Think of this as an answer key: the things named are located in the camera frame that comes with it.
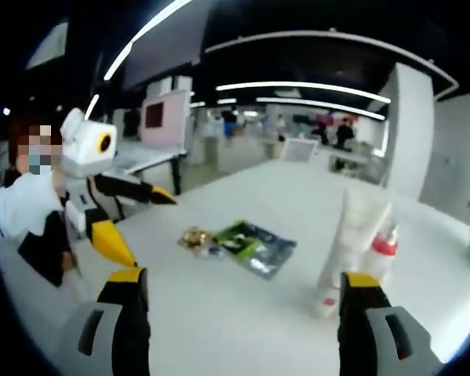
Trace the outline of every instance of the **ceiling light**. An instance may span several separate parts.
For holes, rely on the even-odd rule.
[[[125,58],[128,56],[129,53],[131,53],[132,43],[136,42],[148,31],[156,27],[162,21],[168,19],[174,12],[180,10],[183,6],[185,6],[191,1],[192,0],[175,0],[174,2],[163,8],[154,18],[148,21],[148,23],[144,25],[136,35],[134,35],[131,41],[118,54],[117,59],[115,59],[115,61],[111,64],[110,69],[108,69],[108,72],[104,75],[104,81],[108,81],[113,77],[113,75],[121,66]]]
[[[108,81],[113,77],[118,67],[123,63],[128,54],[131,53],[131,49],[132,43],[129,42],[118,54],[117,59],[110,65],[110,69],[108,69],[108,72],[104,75],[104,81]]]
[[[237,100],[235,98],[228,98],[228,99],[220,99],[218,100],[218,104],[230,104],[230,103],[236,103]]]
[[[91,99],[91,103],[89,104],[89,107],[87,107],[87,111],[85,112],[85,120],[88,120],[89,117],[91,116],[92,110],[94,110],[94,107],[96,106],[97,101],[99,100],[99,94],[96,94],[93,96]]]
[[[356,96],[365,96],[366,98],[379,100],[380,102],[383,102],[383,103],[392,102],[390,98],[379,96],[377,94],[372,94],[370,92],[363,92],[362,90],[345,88],[343,86],[317,84],[314,82],[293,82],[293,81],[246,82],[244,84],[232,84],[232,85],[218,86],[216,90],[221,92],[224,90],[232,90],[232,89],[267,88],[267,87],[273,87],[273,86],[289,86],[292,88],[333,90],[336,92],[346,92],[348,94],[354,94]]]
[[[351,112],[354,114],[359,114],[367,116],[369,118],[385,120],[385,117],[380,114],[375,114],[374,112],[360,110],[354,107],[343,106],[341,104],[319,102],[316,100],[307,100],[307,99],[294,99],[294,98],[256,98],[256,102],[265,102],[265,103],[292,103],[292,104],[303,104],[306,106],[316,106],[316,107],[326,107],[334,108],[335,110],[343,110],[345,112]]]
[[[190,108],[197,108],[197,107],[203,107],[203,106],[205,106],[205,102],[190,103]]]

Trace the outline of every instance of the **white shirt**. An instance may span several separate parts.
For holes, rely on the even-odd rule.
[[[282,130],[285,128],[285,120],[281,117],[277,119],[277,129]]]
[[[13,185],[0,188],[0,238],[21,242],[28,232],[41,236],[47,216],[62,210],[52,186],[52,172],[27,172]]]

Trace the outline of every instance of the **red bottle cap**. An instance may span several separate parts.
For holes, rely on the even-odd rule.
[[[398,244],[388,244],[385,239],[380,237],[375,237],[372,244],[373,251],[385,255],[385,256],[395,256],[397,253]]]

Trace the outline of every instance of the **pink panel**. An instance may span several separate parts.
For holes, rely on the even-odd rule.
[[[160,128],[146,128],[146,108],[157,103],[164,104],[162,126]],[[184,147],[189,103],[190,94],[185,90],[170,92],[164,96],[145,100],[141,108],[141,125],[139,126],[141,141],[151,147]]]

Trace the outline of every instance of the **brown hair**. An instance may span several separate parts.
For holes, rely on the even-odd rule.
[[[52,124],[46,116],[30,112],[13,119],[9,130],[9,163],[16,164],[20,145],[29,143],[29,135],[40,135],[40,125],[51,125],[51,144],[61,145],[62,137],[60,126]]]

